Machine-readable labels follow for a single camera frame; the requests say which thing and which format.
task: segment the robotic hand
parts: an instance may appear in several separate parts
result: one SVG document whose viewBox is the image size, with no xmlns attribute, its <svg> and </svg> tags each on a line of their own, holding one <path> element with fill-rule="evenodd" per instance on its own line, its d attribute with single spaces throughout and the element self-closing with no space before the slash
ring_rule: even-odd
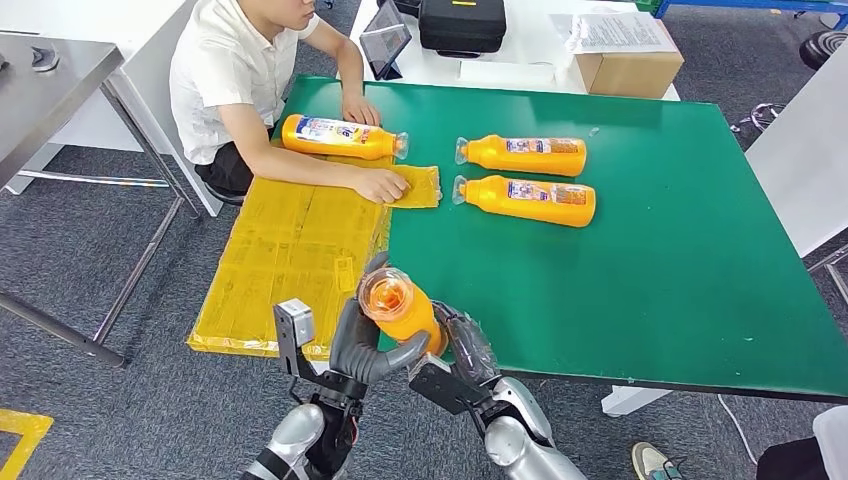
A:
<svg viewBox="0 0 848 480">
<path fill-rule="evenodd" d="M 387 260 L 378 255 L 366 274 Z M 434 301 L 433 307 L 456 357 L 453 365 L 424 355 L 430 340 L 424 331 L 390 352 L 377 351 L 379 329 L 352 298 L 333 338 L 330 368 L 318 375 L 300 350 L 315 336 L 311 310 L 296 299 L 276 305 L 280 360 L 295 377 L 289 393 L 300 405 L 274 430 L 242 480 L 345 478 L 368 385 L 416 361 L 409 369 L 410 388 L 451 414 L 470 413 L 489 458 L 511 479 L 586 480 L 556 449 L 550 423 L 527 387 L 501 375 L 477 323 L 442 302 Z M 298 378 L 319 387 L 308 401 L 293 393 Z"/>
<path fill-rule="evenodd" d="M 556 449 L 551 425 L 527 387 L 501 375 L 477 323 L 442 302 L 433 306 L 456 362 L 449 366 L 427 354 L 410 368 L 410 388 L 454 415 L 470 413 L 486 453 L 509 478 L 586 480 Z"/>
<path fill-rule="evenodd" d="M 380 254 L 366 274 L 383 266 Z M 312 311 L 294 299 L 274 306 L 283 370 L 293 375 L 289 394 L 300 405 L 274 430 L 271 441 L 242 475 L 242 480 L 324 480 L 346 477 L 345 463 L 356 443 L 357 421 L 368 385 L 420 359 L 430 341 L 424 331 L 389 352 L 377 351 L 380 330 L 362 313 L 354 297 L 342 309 L 330 353 L 329 370 L 318 374 L 300 347 L 315 337 Z M 316 384 L 304 401 L 294 394 L 297 379 Z"/>
</svg>

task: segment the green tabletop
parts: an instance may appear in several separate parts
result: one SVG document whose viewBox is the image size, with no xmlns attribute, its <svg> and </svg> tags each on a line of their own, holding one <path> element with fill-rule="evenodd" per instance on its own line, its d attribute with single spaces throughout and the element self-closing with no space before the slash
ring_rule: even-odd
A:
<svg viewBox="0 0 848 480">
<path fill-rule="evenodd" d="M 393 212 L 389 253 L 469 312 L 509 370 L 848 402 L 848 346 L 715 105 L 369 83 L 437 209 Z M 284 115 L 339 118 L 335 80 L 301 77 Z M 458 136 L 573 136 L 598 193 L 582 229 L 454 206 Z"/>
</svg>

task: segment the orange juice bottle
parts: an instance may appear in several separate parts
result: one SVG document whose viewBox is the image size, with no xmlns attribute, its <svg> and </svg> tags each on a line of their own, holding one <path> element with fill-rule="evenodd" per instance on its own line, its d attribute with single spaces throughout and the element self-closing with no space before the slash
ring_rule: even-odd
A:
<svg viewBox="0 0 848 480">
<path fill-rule="evenodd" d="M 404 342 L 426 330 L 430 332 L 427 351 L 433 355 L 445 351 L 447 335 L 433 315 L 430 299 L 402 271 L 384 267 L 368 274 L 359 286 L 358 298 L 365 315 L 386 335 Z"/>
<path fill-rule="evenodd" d="M 380 127 L 329 118 L 289 115 L 283 122 L 283 146 L 300 153 L 359 157 L 365 160 L 394 155 L 403 160 L 409 135 L 389 133 Z"/>
<path fill-rule="evenodd" d="M 456 140 L 456 163 L 493 170 L 550 173 L 576 177 L 586 165 L 586 143 L 577 138 L 502 138 Z"/>
<path fill-rule="evenodd" d="M 585 227 L 595 215 L 595 189 L 570 183 L 514 180 L 492 175 L 482 180 L 457 176 L 453 203 L 569 227 Z"/>
</svg>

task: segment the paper document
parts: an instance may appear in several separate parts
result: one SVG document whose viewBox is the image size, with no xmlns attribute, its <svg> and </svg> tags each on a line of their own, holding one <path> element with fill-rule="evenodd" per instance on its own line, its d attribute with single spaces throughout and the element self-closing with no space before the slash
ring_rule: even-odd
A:
<svg viewBox="0 0 848 480">
<path fill-rule="evenodd" d="M 647 12 L 550 14 L 569 53 L 676 52 L 674 43 Z"/>
</svg>

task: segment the man's arm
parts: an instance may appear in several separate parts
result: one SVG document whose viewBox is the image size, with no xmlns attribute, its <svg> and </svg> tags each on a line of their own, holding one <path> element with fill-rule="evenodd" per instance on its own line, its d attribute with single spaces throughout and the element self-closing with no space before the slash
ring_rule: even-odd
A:
<svg viewBox="0 0 848 480">
<path fill-rule="evenodd" d="M 350 188 L 375 203 L 391 203 L 409 187 L 403 177 L 390 170 L 327 162 L 271 146 L 266 126 L 253 105 L 221 105 L 218 112 L 236 149 L 256 176 Z"/>
<path fill-rule="evenodd" d="M 342 80 L 342 115 L 345 120 L 379 125 L 380 113 L 365 100 L 363 94 L 359 47 L 323 20 L 304 41 L 336 59 Z"/>
</svg>

